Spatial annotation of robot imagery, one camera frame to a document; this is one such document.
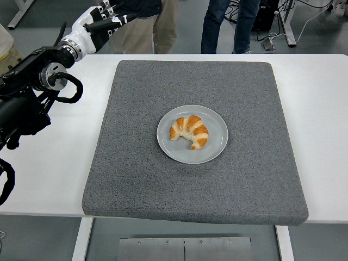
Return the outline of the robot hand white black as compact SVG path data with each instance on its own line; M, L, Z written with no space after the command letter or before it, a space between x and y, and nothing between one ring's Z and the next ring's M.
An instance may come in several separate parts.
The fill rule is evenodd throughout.
M59 45L70 51L75 61L97 53L114 32L136 18L136 14L120 11L122 6L115 1L99 1L74 22L72 32Z

